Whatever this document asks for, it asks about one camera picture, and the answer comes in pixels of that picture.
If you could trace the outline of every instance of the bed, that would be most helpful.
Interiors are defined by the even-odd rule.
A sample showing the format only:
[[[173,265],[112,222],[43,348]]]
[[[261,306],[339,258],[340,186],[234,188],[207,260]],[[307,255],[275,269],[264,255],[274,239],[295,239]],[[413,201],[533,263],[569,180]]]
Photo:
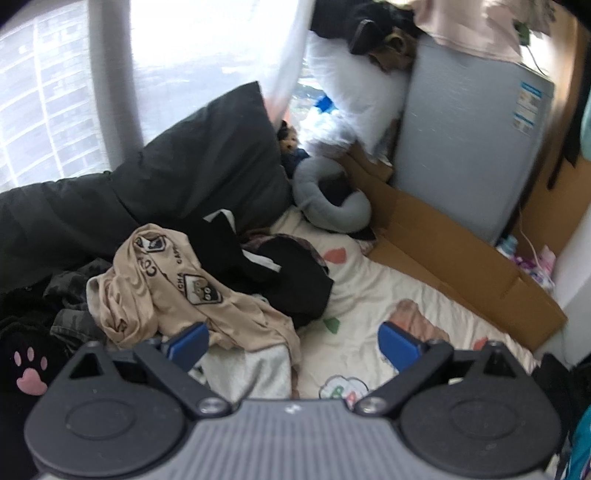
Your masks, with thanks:
[[[347,235],[309,224],[294,207],[272,233],[305,238],[326,260],[335,281],[323,317],[300,329],[302,363],[297,389],[301,398],[342,397],[354,403],[390,380],[396,370],[380,353],[378,326],[400,300],[416,302],[423,315],[444,330],[458,349],[472,349],[482,339],[501,340],[531,372],[531,352],[510,336],[428,285],[371,261]]]

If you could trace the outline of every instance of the stuffed animal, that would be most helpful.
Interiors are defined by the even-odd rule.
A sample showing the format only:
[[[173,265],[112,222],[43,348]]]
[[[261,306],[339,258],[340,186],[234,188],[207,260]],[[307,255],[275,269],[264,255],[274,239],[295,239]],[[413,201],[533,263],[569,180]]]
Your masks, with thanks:
[[[291,180],[298,164],[309,155],[303,148],[297,148],[296,129],[292,125],[287,125],[285,120],[281,122],[281,128],[277,132],[277,140],[279,140],[279,149],[281,150],[281,164],[287,178]]]

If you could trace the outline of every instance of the gray refrigerator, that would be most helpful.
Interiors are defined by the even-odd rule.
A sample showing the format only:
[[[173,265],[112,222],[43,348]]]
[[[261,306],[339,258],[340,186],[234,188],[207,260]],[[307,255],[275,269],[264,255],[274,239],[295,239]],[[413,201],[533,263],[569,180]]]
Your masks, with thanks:
[[[554,84],[522,65],[419,43],[392,184],[494,244],[534,167]]]

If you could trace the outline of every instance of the neck pillow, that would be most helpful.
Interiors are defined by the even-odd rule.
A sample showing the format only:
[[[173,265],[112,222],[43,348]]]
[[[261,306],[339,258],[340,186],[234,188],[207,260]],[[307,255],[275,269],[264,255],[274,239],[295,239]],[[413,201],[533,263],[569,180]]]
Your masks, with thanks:
[[[369,225],[368,198],[350,185],[343,193],[343,181],[345,169],[329,158],[310,157],[296,167],[292,183],[295,204],[312,225],[338,233],[357,232]]]

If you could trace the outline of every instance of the clear plastic bag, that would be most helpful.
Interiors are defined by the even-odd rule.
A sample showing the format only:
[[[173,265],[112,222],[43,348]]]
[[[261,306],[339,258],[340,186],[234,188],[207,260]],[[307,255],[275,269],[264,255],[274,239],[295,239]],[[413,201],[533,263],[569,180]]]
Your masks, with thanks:
[[[355,132],[337,109],[322,112],[312,107],[300,123],[300,146],[311,157],[339,159],[357,140]]]

